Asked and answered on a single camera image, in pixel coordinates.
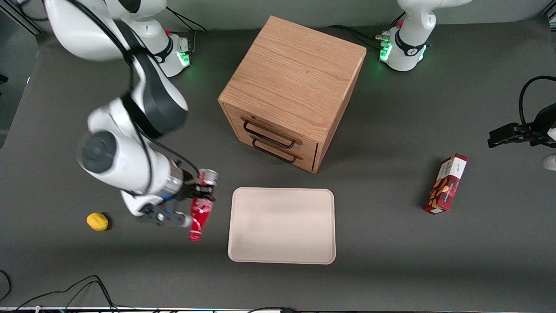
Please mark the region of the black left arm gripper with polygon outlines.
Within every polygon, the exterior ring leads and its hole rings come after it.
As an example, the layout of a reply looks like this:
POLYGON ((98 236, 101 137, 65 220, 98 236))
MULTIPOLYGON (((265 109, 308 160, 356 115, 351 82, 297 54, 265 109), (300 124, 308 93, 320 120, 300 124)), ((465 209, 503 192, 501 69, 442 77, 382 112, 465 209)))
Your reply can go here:
POLYGON ((492 130, 487 140, 489 148, 496 148, 503 144, 520 144, 528 142, 531 147, 544 145, 555 148, 555 139, 549 134, 553 130, 555 135, 556 104, 553 103, 541 109, 534 121, 525 123, 525 128, 520 123, 507 123, 492 130))

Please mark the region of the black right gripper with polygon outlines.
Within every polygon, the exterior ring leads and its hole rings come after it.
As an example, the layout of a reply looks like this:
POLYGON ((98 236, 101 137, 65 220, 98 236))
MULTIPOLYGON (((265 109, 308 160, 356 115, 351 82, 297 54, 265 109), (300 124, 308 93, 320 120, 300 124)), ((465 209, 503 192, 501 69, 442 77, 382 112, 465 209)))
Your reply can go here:
POLYGON ((208 199, 215 202, 215 186, 203 186, 198 183, 198 178, 189 172, 182 173, 182 184, 176 194, 173 196, 173 208, 177 209, 179 204, 189 198, 208 199))

